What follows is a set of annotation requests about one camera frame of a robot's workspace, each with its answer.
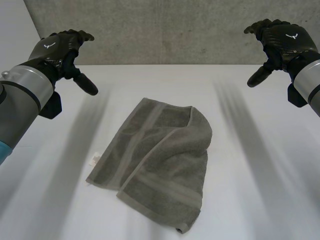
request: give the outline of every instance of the gray towel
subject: gray towel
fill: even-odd
[[[86,181],[118,190],[130,207],[185,233],[200,213],[211,137],[196,108],[144,98]]]

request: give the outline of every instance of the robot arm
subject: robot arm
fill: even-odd
[[[0,78],[0,165],[9,156],[38,115],[53,119],[61,111],[55,84],[71,79],[86,93],[97,87],[74,66],[85,41],[94,37],[84,31],[63,31],[43,38],[27,62],[4,71]]]
[[[274,70],[289,73],[288,101],[301,108],[309,104],[320,117],[320,54],[307,31],[287,21],[258,21],[244,30],[255,34],[268,60],[248,80],[249,87],[263,82]]]

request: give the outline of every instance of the white tabletop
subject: white tabletop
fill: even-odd
[[[246,85],[258,66],[80,66],[100,92],[57,83],[62,113],[38,117],[0,166],[2,240],[270,240],[320,234],[320,119],[287,101],[289,76]],[[85,182],[95,152],[142,98],[194,106],[213,136],[201,213],[159,225]]]

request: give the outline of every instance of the glove logo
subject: glove logo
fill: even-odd
[[[288,34],[286,34],[286,36],[289,37],[289,38],[292,38],[292,39],[297,39],[298,33],[297,33],[295,36],[290,36],[290,35],[288,35]]]
[[[52,43],[51,45],[43,45],[46,49],[50,48],[51,46],[55,45],[56,43]]]

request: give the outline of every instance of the black glove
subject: black glove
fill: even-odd
[[[319,56],[318,49],[307,31],[287,21],[277,19],[271,22],[265,19],[247,27],[244,33],[255,34],[268,57],[263,66],[248,80],[249,87],[255,87],[263,82],[273,70],[289,72],[293,81],[298,74],[297,67],[301,70],[307,62],[311,63]],[[291,62],[299,57],[300,60],[290,66]]]
[[[21,65],[30,66],[45,74],[55,87],[61,78],[71,79],[86,93],[96,95],[97,87],[74,65],[79,48],[95,38],[84,31],[61,31],[42,38],[34,47],[29,61]]]

